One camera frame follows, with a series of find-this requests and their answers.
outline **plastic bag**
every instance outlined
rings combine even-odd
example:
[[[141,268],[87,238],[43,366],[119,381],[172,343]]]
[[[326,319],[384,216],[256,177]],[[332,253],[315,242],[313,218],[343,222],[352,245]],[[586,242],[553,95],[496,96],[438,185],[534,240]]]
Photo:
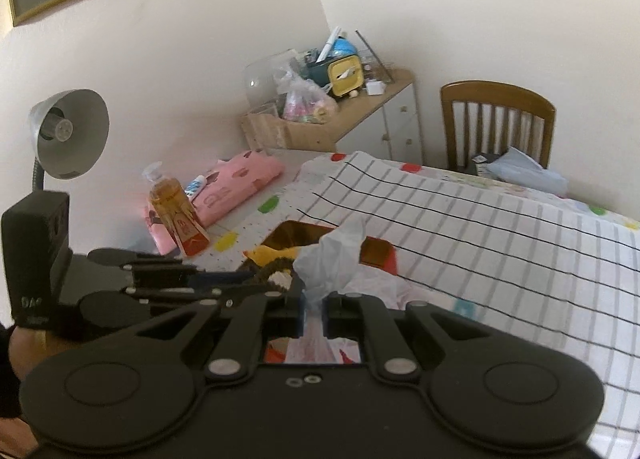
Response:
[[[290,68],[275,76],[279,92],[286,92],[282,118],[290,122],[327,123],[338,112],[338,104],[312,80],[303,80]]]
[[[287,346],[287,363],[359,363],[358,343],[346,338],[327,339],[322,333],[322,299],[332,291],[362,293],[382,299],[391,309],[414,299],[428,299],[426,290],[413,291],[409,283],[386,271],[360,264],[365,239],[363,217],[323,235],[320,242],[300,249],[293,269],[305,282],[305,330]]]
[[[527,154],[514,147],[509,147],[504,156],[489,163],[486,169],[507,183],[549,192],[560,197],[566,197],[569,189],[568,181],[558,172],[543,168]]]

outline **lamp shade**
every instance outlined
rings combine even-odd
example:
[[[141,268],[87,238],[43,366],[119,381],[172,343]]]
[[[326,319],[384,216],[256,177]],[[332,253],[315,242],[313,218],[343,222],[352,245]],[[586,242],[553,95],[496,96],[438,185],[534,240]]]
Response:
[[[107,143],[107,105],[89,89],[64,91],[31,109],[29,128],[45,172],[57,179],[76,178],[94,166]]]

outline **toothpaste tube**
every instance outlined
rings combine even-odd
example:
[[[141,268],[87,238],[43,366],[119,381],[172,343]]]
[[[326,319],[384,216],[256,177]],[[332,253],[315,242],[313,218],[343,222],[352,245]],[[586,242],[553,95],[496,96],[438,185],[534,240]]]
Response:
[[[207,184],[207,179],[204,176],[197,176],[196,179],[190,182],[187,187],[184,189],[184,193],[187,194],[189,201],[193,202],[193,200],[198,196],[202,189]]]

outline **cabinet top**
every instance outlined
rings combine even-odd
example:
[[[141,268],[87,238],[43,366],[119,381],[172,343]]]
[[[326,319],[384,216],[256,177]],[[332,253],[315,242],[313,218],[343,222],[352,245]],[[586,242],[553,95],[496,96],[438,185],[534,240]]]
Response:
[[[347,132],[353,131],[367,116],[380,109],[405,87],[414,83],[414,75],[407,69],[394,69],[393,77],[394,83],[386,86],[383,95],[369,96],[366,91],[361,91],[355,98],[347,98],[339,102],[338,114],[322,126],[332,142],[337,142]]]

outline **small white box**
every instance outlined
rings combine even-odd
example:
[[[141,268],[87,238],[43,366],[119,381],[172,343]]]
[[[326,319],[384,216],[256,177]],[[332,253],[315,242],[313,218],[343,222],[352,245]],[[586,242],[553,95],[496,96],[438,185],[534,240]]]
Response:
[[[369,96],[375,96],[379,94],[384,94],[386,89],[386,84],[381,82],[380,80],[372,80],[367,82],[367,94]]]

